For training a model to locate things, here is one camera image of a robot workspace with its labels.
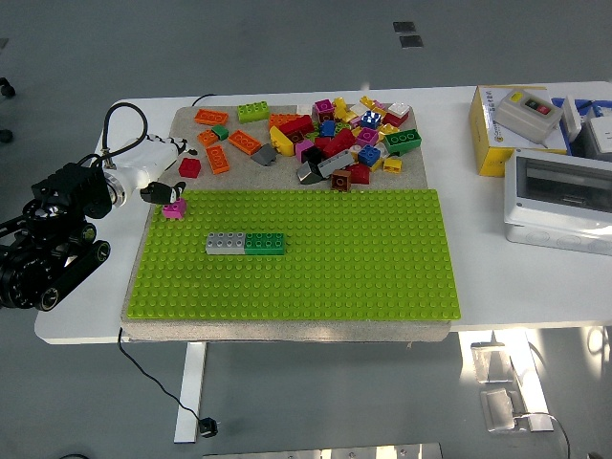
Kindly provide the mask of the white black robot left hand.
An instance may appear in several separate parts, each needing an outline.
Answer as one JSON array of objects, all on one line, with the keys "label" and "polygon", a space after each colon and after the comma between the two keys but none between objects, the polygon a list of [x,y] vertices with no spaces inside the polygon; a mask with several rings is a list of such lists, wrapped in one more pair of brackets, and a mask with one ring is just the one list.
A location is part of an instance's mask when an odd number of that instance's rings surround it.
[{"label": "white black robot left hand", "polygon": [[136,191],[149,204],[170,205],[179,200],[186,183],[167,186],[159,179],[188,150],[185,139],[147,136],[139,145],[118,155],[116,168],[105,170],[109,189],[116,197],[115,205],[123,206]]}]

